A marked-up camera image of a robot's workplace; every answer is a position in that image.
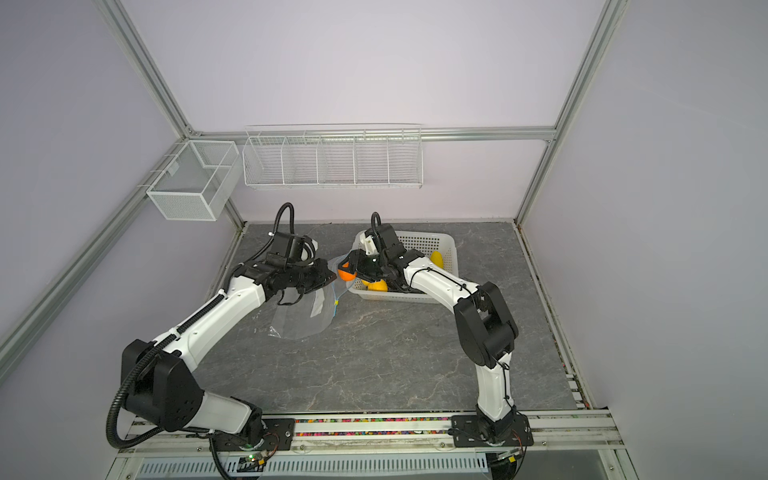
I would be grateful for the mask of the orange fruit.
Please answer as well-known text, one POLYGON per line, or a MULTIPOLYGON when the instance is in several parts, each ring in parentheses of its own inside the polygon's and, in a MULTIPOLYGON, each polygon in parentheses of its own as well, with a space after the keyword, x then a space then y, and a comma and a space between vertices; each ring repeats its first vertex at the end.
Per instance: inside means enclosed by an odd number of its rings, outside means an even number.
POLYGON ((350 282, 356 279, 356 275, 354 273, 350 273, 341 269, 337 270, 337 274, 338 277, 344 282, 350 282))

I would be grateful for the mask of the white plastic basket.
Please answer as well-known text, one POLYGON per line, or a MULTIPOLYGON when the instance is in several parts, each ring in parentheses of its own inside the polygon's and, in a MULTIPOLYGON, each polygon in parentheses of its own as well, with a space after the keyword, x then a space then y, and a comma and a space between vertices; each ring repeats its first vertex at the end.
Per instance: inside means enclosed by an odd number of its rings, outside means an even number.
MULTIPOLYGON (((398 230, 397 236, 402 241, 407 249, 416 249, 424 254, 423 259, 416 261, 416 268, 409 268, 409 275, 407 280, 411 284, 411 275, 419 268, 430 266, 432 268, 435 265, 430 261, 430 255, 433 251, 438 250, 444 257, 445 267, 442 269, 444 273, 450 274, 453 277, 459 277, 458 267, 458 254, 455 245, 455 241, 452 236, 444 233, 431 233, 431 232, 416 232, 416 231, 404 231, 398 230)), ((349 284, 350 292, 357 295, 359 298, 368 301, 396 301, 406 303, 426 303, 440 305, 440 301, 431 297, 425 293, 402 293, 395 290, 389 290, 388 292, 369 291, 365 285, 360 281, 360 278, 356 278, 349 284)))

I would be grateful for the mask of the clear zip top bag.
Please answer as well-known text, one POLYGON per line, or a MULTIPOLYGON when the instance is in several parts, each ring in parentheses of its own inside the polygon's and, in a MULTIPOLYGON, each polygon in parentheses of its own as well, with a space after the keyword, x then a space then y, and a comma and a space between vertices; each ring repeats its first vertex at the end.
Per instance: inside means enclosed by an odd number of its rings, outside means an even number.
POLYGON ((337 274, 340 257, 328 261, 329 268, 337 275, 330 285, 305 294, 293 288, 286 289, 284 296, 276 294, 276 310, 269 328, 269 335, 282 340, 302 340, 322 333, 336 316, 340 297, 350 288, 351 282, 342 281, 337 274))

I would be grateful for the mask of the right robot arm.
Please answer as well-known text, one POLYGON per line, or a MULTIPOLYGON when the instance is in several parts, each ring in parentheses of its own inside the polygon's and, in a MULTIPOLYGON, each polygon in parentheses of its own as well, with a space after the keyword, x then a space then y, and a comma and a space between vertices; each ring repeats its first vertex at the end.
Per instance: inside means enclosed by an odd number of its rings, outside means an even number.
POLYGON ((377 212, 360 242, 339 262, 343 280, 383 281, 398 293, 421 292, 454 314, 461 348, 476 366, 478 383, 478 432, 468 436, 494 446, 507 441, 522 449, 531 445, 529 420, 511 395, 509 370, 519 328, 498 286, 464 280, 406 248, 377 212))

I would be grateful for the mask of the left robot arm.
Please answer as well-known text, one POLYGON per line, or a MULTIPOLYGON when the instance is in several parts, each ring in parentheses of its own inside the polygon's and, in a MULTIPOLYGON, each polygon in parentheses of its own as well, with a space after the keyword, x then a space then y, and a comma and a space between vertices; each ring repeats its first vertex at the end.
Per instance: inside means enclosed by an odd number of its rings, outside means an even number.
POLYGON ((235 266, 210 300, 155 339, 135 340, 124 349, 105 425, 113 448, 176 431, 227 436, 245 449, 261 445, 266 435, 261 409, 204 390, 194 372, 228 332, 273 297, 286 306, 287 291, 303 298, 335 280, 316 243, 296 233, 294 216, 293 204, 284 203, 267 243, 235 266))

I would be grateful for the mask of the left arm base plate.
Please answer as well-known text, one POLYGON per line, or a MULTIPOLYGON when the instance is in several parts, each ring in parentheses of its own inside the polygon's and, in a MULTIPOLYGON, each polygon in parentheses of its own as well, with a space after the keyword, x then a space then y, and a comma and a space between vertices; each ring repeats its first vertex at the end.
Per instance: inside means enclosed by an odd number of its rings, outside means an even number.
POLYGON ((216 433, 213 442, 219 452, 288 451, 291 449, 295 426, 295 418, 267 417, 262 419, 261 426, 256 429, 257 436, 216 433))

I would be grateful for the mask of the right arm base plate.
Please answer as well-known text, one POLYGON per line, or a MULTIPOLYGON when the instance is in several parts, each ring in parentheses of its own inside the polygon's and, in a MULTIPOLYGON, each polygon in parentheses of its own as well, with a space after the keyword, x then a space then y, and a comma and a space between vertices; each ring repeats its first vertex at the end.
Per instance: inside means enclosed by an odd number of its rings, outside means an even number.
POLYGON ((528 417, 517 411, 498 421, 477 413, 453 415, 449 434, 458 448, 529 447, 534 444, 528 417))

